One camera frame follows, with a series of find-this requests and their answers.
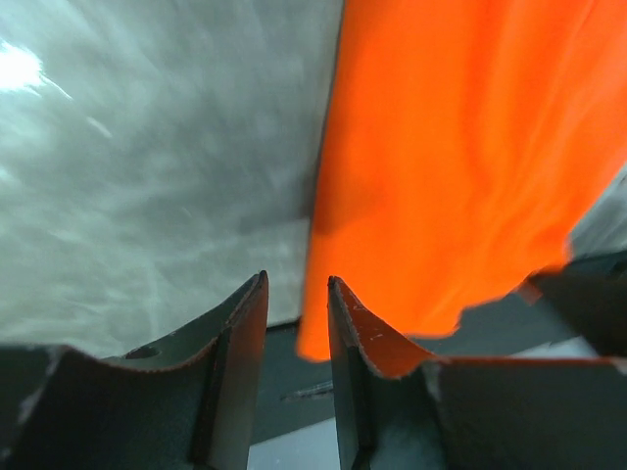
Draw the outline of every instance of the orange cloth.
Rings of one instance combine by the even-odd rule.
[[[327,359],[326,283],[405,334],[568,262],[625,161],[627,2],[346,0],[299,353]]]

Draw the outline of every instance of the gray surface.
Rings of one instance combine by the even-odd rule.
[[[340,10],[0,0],[0,341],[123,353],[262,268],[296,318]]]

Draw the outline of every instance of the textured gray background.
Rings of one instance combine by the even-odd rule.
[[[340,13],[0,0],[0,341],[123,353],[262,268],[270,323],[296,318]],[[624,213],[617,184],[578,253],[621,246]]]

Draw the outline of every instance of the screw hole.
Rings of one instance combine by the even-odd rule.
[[[147,359],[159,354],[161,354],[161,351],[153,346],[142,346],[126,354],[124,359]]]

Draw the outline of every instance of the orange fabric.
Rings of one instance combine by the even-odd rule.
[[[405,334],[562,266],[625,161],[627,2],[347,0],[299,353],[326,283]]]

